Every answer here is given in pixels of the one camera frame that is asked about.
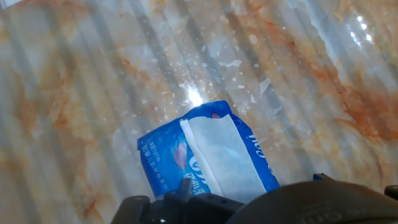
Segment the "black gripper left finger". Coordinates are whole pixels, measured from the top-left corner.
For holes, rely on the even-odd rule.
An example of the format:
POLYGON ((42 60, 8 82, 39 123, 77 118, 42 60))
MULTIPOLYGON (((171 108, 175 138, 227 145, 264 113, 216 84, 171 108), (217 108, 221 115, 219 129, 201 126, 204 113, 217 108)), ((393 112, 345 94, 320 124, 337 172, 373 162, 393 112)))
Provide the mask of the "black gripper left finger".
POLYGON ((120 204, 112 224, 226 223, 243 204, 212 193, 191 194, 192 179, 183 178, 176 190, 151 202, 148 196, 131 196, 120 204))

